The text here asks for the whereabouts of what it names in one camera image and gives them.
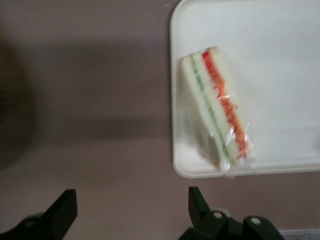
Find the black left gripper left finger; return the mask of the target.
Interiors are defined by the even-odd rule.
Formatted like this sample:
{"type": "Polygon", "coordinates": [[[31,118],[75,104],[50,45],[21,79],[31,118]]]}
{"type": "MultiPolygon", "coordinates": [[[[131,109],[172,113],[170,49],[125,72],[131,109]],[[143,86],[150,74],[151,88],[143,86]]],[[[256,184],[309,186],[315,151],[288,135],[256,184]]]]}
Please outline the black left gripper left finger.
{"type": "Polygon", "coordinates": [[[62,240],[77,217],[77,193],[65,190],[44,212],[30,215],[0,234],[2,240],[62,240]]]}

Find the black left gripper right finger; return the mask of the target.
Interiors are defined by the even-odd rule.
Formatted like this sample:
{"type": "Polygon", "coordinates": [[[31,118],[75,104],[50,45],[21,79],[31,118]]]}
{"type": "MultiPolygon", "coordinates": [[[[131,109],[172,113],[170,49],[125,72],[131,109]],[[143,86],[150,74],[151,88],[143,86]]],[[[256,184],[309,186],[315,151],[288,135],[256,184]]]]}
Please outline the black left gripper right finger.
{"type": "Polygon", "coordinates": [[[192,227],[181,240],[282,240],[283,236],[266,218],[250,215],[236,221],[222,210],[211,210],[196,186],[188,189],[188,213],[192,227]]]}

